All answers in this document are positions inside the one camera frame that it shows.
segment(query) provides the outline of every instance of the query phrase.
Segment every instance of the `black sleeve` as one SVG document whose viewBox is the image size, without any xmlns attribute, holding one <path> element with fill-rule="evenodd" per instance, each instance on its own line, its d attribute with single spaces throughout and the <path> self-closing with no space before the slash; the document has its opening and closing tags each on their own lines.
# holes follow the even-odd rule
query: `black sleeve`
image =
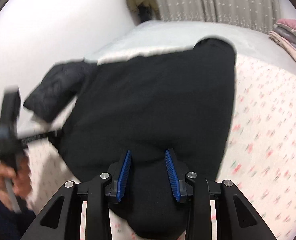
<svg viewBox="0 0 296 240">
<path fill-rule="evenodd" d="M 52 122 L 78 95 L 94 66 L 84 61 L 54 65 L 25 100 L 24 107 L 42 120 Z"/>
<path fill-rule="evenodd" d="M 20 240 L 35 218 L 35 213 L 28 208 L 16 214 L 0 201 L 0 240 Z"/>
</svg>

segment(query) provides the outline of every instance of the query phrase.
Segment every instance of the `stack of blankets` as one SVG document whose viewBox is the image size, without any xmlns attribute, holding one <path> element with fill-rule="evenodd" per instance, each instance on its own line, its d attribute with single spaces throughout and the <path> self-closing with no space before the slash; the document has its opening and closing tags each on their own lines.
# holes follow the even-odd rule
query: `stack of blankets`
<svg viewBox="0 0 296 240">
<path fill-rule="evenodd" d="M 280 19 L 269 32 L 269 38 L 285 49 L 296 61 L 296 20 Z"/>
</svg>

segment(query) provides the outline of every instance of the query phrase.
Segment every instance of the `mattress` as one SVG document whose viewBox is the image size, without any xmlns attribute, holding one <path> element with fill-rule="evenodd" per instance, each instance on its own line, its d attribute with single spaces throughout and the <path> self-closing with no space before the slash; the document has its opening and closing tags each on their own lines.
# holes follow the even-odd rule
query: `mattress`
<svg viewBox="0 0 296 240">
<path fill-rule="evenodd" d="M 213 30 L 217 25 L 148 22 L 87 55 L 85 60 L 104 64 L 136 55 L 189 49 L 198 40 L 214 35 L 207 34 L 202 26 Z M 235 109 L 217 181 L 232 180 L 278 239 L 293 239 L 296 235 L 296 64 L 265 34 L 248 30 L 248 39 L 253 39 L 247 40 L 240 36 L 244 30 L 237 29 L 216 33 L 228 39 L 237 51 Z M 274 56 L 270 57 L 271 51 L 263 50 L 263 46 L 271 48 Z M 79 181 L 47 141 L 30 145 L 29 157 L 33 191 L 28 203 L 38 213 L 65 181 Z M 85 239 L 85 207 L 86 203 L 80 239 Z M 110 220 L 114 240 L 140 239 L 125 220 L 112 212 Z M 216 239 L 213 203 L 212 227 Z"/>
</svg>

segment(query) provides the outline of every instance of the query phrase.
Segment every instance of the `blue gripper pad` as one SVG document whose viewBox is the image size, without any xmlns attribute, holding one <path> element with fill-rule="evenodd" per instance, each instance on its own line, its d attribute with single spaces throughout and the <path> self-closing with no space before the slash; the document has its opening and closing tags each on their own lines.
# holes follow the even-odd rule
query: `blue gripper pad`
<svg viewBox="0 0 296 240">
<path fill-rule="evenodd" d="M 165 160 L 166 160 L 168 177 L 169 177 L 169 181 L 172 189 L 172 194 L 174 195 L 176 200 L 179 202 L 181 197 L 180 190 L 179 190 L 179 179 L 168 150 L 166 150 L 166 153 L 165 153 Z"/>
<path fill-rule="evenodd" d="M 131 164 L 131 154 L 130 154 L 130 151 L 128 151 L 118 178 L 118 190 L 116 195 L 118 202 L 121 201 L 122 197 L 125 194 L 127 179 L 128 179 L 129 170 L 130 170 L 130 164 Z"/>
</svg>

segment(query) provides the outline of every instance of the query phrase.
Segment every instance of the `triangular cutout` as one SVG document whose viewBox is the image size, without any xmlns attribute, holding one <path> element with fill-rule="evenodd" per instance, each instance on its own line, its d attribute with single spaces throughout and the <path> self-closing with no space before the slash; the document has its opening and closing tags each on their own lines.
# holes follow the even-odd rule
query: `triangular cutout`
<svg viewBox="0 0 296 240">
<path fill-rule="evenodd" d="M 235 203 L 239 226 L 241 228 L 247 228 L 257 225 L 255 217 L 237 195 L 233 196 L 233 201 Z"/>
<path fill-rule="evenodd" d="M 64 199 L 64 196 L 60 196 L 56 200 L 56 202 L 52 205 L 52 207 L 47 211 L 46 215 L 40 221 L 40 225 L 54 229 L 58 227 Z"/>
</svg>

